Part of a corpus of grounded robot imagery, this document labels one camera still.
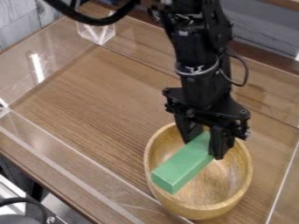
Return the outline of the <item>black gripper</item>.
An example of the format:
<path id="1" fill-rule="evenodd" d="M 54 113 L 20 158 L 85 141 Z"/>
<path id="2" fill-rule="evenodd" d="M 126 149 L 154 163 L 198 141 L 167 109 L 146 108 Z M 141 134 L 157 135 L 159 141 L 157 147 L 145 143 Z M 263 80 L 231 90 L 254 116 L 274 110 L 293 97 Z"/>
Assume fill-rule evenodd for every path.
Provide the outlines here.
<path id="1" fill-rule="evenodd" d="M 177 73 L 182 86 L 163 90 L 166 110 L 174 114 L 186 144 L 203 133 L 205 126 L 210 128 L 210 154 L 222 160 L 234 147 L 235 138 L 249 137 L 251 114 L 231 96 L 233 86 L 243 87 L 249 77 L 237 83 L 230 68 L 179 69 Z"/>

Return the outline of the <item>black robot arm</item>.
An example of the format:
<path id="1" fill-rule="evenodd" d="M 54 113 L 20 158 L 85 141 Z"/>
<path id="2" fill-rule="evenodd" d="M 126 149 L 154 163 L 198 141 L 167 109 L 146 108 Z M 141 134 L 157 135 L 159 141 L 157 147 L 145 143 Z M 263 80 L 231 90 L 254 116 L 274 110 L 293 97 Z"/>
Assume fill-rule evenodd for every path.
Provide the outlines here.
<path id="1" fill-rule="evenodd" d="M 182 85 L 163 90 L 166 110 L 174 114 L 182 139 L 189 143 L 210 129 L 209 153 L 225 158 L 235 140 L 249 137 L 250 111 L 234 100 L 231 77 L 238 55 L 229 49 L 230 22 L 221 0 L 143 0 L 159 20 L 175 52 Z"/>

